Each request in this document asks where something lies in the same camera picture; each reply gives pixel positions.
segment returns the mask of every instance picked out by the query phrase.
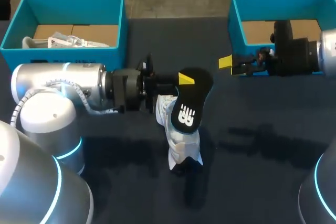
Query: dark blue table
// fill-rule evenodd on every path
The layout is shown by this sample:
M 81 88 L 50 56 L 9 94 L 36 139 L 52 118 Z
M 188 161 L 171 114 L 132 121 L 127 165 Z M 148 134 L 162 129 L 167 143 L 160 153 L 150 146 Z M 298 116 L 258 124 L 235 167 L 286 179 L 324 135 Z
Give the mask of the dark blue table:
M 226 23 L 130 20 L 129 67 L 152 52 L 157 72 L 202 66 L 214 74 L 200 128 L 204 167 L 169 171 L 165 134 L 153 115 L 81 116 L 94 224 L 300 223 L 300 184 L 334 137 L 336 81 L 217 70 L 218 58 L 231 53 Z M 0 78 L 0 120 L 8 122 L 14 102 L 3 59 Z

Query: shoe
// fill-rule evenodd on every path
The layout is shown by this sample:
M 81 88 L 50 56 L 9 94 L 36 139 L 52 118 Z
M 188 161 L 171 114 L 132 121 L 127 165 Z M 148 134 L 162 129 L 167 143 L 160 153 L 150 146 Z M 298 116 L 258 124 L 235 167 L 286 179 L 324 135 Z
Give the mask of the shoe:
M 203 165 L 199 149 L 200 134 L 198 130 L 193 134 L 178 132 L 171 123 L 170 115 L 177 97 L 172 95 L 158 95 L 155 107 L 156 121 L 164 126 L 169 144 L 168 163 L 172 170 L 176 164 L 191 157 Z
M 32 39 L 25 37 L 22 41 L 22 48 L 71 48 L 71 47 L 109 47 L 106 44 L 86 41 L 75 36 L 66 36 L 54 33 L 48 39 Z

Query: cable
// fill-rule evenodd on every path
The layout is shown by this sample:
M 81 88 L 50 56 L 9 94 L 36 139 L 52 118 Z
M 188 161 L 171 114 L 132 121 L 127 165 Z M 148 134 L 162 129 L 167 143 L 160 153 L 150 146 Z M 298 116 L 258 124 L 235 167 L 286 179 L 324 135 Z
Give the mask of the cable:
M 11 126 L 12 127 L 16 127 L 16 122 L 17 122 L 17 118 L 18 115 L 23 107 L 23 105 L 30 99 L 32 98 L 34 95 L 36 95 L 37 93 L 40 93 L 42 91 L 50 91 L 50 92 L 58 92 L 61 94 L 61 92 L 57 89 L 53 89 L 50 88 L 50 85 L 53 85 L 55 83 L 65 83 L 67 85 L 70 85 L 74 88 L 74 90 L 77 92 L 77 94 L 79 95 L 80 100 L 82 101 L 85 109 L 87 110 L 87 112 L 91 115 L 104 115 L 104 114 L 112 114 L 112 113 L 118 113 L 118 111 L 116 109 L 107 109 L 107 110 L 102 110 L 102 111 L 98 111 L 98 110 L 93 110 L 89 103 L 88 100 L 86 98 L 86 96 L 84 95 L 83 91 L 80 89 L 80 86 L 77 85 L 76 83 L 66 80 L 66 79 L 55 79 L 55 80 L 50 80 L 47 81 L 45 83 L 45 87 L 41 87 L 41 88 L 33 88 L 33 89 L 29 89 L 25 96 L 19 101 L 19 103 L 17 104 L 17 106 L 14 109 L 14 112 L 12 114 L 12 118 L 10 119 L 11 121 Z

